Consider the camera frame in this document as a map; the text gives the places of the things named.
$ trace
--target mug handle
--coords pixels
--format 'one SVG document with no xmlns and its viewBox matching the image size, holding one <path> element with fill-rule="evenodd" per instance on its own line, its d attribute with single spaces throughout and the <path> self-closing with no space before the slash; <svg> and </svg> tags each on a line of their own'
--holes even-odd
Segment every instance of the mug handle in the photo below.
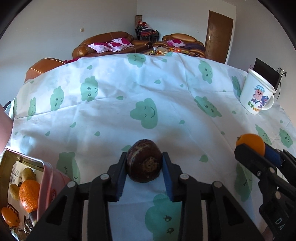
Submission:
<svg viewBox="0 0 296 241">
<path fill-rule="evenodd" d="M 263 106 L 262 110 L 268 110 L 272 107 L 272 105 L 274 104 L 274 95 L 271 96 L 271 98 L 269 99 L 269 101 L 266 103 L 265 106 Z"/>
</svg>

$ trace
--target cable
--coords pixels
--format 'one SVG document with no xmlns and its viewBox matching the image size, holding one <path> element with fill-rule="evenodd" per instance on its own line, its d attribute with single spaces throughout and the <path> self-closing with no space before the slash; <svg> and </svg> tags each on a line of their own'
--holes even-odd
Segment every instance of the cable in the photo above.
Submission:
<svg viewBox="0 0 296 241">
<path fill-rule="evenodd" d="M 279 95 L 280 95 L 280 93 L 281 93 L 281 80 L 279 81 Z"/>
</svg>

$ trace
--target blue gripper pad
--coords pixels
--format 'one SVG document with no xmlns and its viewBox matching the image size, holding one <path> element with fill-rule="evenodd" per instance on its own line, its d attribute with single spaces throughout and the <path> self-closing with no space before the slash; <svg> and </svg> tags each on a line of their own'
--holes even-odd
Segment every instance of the blue gripper pad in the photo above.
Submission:
<svg viewBox="0 0 296 241">
<path fill-rule="evenodd" d="M 264 157 L 269 160 L 273 165 L 279 168 L 282 165 L 281 155 L 279 152 L 274 150 L 268 144 L 265 144 L 265 154 Z"/>
</svg>

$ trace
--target coffee table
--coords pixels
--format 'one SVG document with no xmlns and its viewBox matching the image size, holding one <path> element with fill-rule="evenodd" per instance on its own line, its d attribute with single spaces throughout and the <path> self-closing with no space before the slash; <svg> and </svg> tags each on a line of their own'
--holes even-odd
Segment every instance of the coffee table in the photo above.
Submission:
<svg viewBox="0 0 296 241">
<path fill-rule="evenodd" d="M 182 53 L 182 54 L 190 55 L 190 52 L 186 49 L 181 49 L 181 48 L 176 48 L 176 47 L 170 47 L 170 48 L 157 47 L 156 56 L 164 56 L 168 52 L 175 52 L 175 53 Z M 141 53 L 146 54 L 146 55 L 152 55 L 153 48 L 142 51 Z"/>
</svg>

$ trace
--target snack box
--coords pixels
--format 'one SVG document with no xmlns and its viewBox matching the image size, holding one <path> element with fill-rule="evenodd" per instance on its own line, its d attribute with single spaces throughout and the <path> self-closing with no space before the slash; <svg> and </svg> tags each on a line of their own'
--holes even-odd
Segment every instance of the snack box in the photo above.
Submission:
<svg viewBox="0 0 296 241">
<path fill-rule="evenodd" d="M 11 197 L 8 189 L 13 183 L 20 187 L 22 171 L 27 167 L 34 171 L 36 181 L 40 183 L 37 220 L 64 186 L 71 181 L 68 176 L 48 162 L 6 149 L 0 163 L 0 209 L 3 207 L 12 209 L 20 219 L 21 229 L 24 229 L 25 220 L 29 214 L 22 207 L 20 201 Z"/>
</svg>

